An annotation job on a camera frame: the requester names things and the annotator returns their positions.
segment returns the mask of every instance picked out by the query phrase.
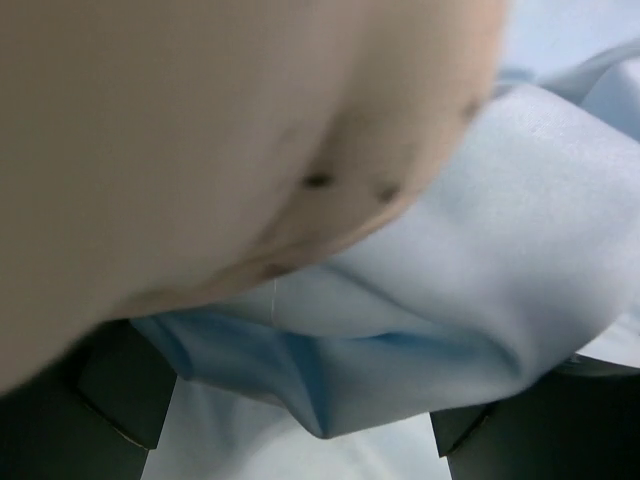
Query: blue fabric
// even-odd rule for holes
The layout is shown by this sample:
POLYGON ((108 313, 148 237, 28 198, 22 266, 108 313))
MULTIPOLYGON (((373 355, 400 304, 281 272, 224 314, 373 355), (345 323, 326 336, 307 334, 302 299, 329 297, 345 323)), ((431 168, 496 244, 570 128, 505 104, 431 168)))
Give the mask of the blue fabric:
POLYGON ((137 328, 185 378, 275 399, 331 437, 514 394, 628 317, 640 48, 600 52, 640 34, 640 4, 542 3, 516 2, 499 79, 509 88, 403 217, 322 265, 137 328), (544 48, 523 19, 560 4, 574 31, 611 36, 527 63, 517 52, 544 48))

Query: dark spot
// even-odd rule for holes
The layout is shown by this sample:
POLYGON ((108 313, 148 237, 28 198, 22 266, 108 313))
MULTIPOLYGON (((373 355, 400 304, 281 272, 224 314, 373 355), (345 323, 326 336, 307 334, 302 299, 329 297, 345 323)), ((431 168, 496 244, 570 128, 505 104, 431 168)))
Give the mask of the dark spot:
POLYGON ((376 189, 376 197, 382 203, 389 203, 400 193, 400 186, 396 184, 388 184, 376 189))
POLYGON ((465 119, 465 121, 470 122, 478 114, 481 108, 482 108, 482 102, 480 100, 478 99, 471 100, 462 109, 462 117, 465 119))
POLYGON ((268 264, 264 269, 264 278, 271 279, 276 277, 282 277, 293 272, 295 269, 284 265, 278 265, 275 263, 268 264))
POLYGON ((313 173, 304 178, 303 184, 307 188, 326 188, 335 181, 332 175, 328 173, 313 173))

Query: black object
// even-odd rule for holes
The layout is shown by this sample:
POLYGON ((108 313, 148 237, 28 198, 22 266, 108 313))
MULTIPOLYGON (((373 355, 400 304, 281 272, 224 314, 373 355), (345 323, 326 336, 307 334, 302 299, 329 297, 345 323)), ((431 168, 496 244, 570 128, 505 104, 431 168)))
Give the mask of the black object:
POLYGON ((453 480, 637 480, 640 375, 629 373, 553 372, 511 399, 433 413, 439 453, 453 480))
POLYGON ((176 374, 129 322, 0 399, 0 479, 139 480, 176 374))

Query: skin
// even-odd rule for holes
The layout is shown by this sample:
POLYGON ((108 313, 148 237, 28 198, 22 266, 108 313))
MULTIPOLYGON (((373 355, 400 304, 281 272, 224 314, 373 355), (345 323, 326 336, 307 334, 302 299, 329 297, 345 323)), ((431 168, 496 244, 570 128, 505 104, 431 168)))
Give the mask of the skin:
POLYGON ((400 214, 491 85, 503 0, 0 7, 0 391, 400 214))

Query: blue garment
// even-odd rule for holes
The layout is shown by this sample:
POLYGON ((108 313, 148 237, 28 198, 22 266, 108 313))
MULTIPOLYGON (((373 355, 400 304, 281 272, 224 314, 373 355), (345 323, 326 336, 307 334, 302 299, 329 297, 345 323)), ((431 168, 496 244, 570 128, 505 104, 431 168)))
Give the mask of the blue garment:
POLYGON ((515 394, 628 317, 640 42, 580 62, 640 35, 640 4, 541 3, 516 2, 507 88, 405 215, 322 265, 136 327, 181 376, 282 403, 332 437, 515 394), (518 52, 545 49, 525 20, 555 8, 597 49, 527 63, 518 52))

